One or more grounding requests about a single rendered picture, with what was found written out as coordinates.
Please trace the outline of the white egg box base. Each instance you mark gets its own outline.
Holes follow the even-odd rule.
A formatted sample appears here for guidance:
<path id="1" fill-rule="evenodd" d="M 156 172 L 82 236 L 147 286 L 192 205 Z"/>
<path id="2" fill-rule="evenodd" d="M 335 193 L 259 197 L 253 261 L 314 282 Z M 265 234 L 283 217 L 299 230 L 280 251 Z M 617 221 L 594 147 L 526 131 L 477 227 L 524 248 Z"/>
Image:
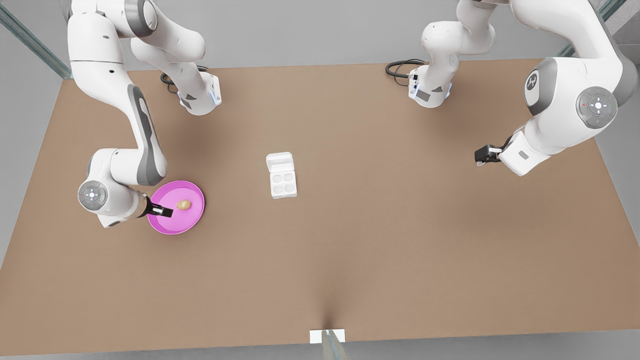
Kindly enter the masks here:
<path id="1" fill-rule="evenodd" d="M 297 178 L 295 171 L 270 173 L 270 195 L 273 199 L 295 198 Z"/>

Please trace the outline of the white egg box lid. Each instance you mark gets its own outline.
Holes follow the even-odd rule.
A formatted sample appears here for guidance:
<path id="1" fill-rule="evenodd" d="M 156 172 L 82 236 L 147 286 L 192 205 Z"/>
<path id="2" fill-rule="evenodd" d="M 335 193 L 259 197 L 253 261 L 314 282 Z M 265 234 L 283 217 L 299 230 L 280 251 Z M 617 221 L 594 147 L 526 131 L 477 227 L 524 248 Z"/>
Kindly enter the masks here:
<path id="1" fill-rule="evenodd" d="M 269 153 L 266 164 L 270 174 L 290 173 L 295 170 L 293 155 L 290 152 Z"/>

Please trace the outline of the pink round plate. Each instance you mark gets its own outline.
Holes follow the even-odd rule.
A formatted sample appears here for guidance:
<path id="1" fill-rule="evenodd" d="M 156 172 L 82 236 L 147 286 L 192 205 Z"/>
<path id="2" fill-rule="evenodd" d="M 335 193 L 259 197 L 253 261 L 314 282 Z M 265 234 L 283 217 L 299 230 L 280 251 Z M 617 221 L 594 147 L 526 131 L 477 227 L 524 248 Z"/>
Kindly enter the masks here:
<path id="1" fill-rule="evenodd" d="M 182 200 L 190 201 L 192 207 L 188 210 L 177 209 L 177 203 Z M 201 189 L 185 180 L 163 184 L 151 196 L 151 202 L 173 210 L 171 218 L 147 215 L 151 227 L 165 235 L 177 235 L 188 231 L 198 223 L 205 210 L 205 196 Z"/>

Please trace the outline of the silver frame post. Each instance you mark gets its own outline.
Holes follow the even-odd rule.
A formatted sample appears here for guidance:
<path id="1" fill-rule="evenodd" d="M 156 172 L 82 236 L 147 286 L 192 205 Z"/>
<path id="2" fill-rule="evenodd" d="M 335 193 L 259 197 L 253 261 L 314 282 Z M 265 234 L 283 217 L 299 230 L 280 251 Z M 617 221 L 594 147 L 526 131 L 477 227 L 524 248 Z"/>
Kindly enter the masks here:
<path id="1" fill-rule="evenodd" d="M 0 4 L 0 24 L 25 45 L 28 50 L 41 59 L 41 61 L 61 79 L 73 79 L 71 69 L 2 4 Z"/>
<path id="2" fill-rule="evenodd" d="M 601 16 L 603 22 L 612 18 L 617 11 L 626 4 L 627 0 L 602 0 L 597 6 L 596 13 Z M 575 50 L 571 43 L 567 43 L 557 54 L 557 57 L 572 57 Z"/>

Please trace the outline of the silver post with white foot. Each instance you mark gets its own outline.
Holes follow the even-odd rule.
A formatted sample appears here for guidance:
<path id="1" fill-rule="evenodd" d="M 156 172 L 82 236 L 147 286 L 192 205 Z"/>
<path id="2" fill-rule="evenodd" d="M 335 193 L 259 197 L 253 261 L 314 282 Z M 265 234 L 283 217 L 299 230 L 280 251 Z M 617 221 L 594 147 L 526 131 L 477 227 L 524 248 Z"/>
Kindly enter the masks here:
<path id="1" fill-rule="evenodd" d="M 310 344 L 321 344 L 322 360 L 351 360 L 343 343 L 344 329 L 314 329 L 309 331 Z"/>

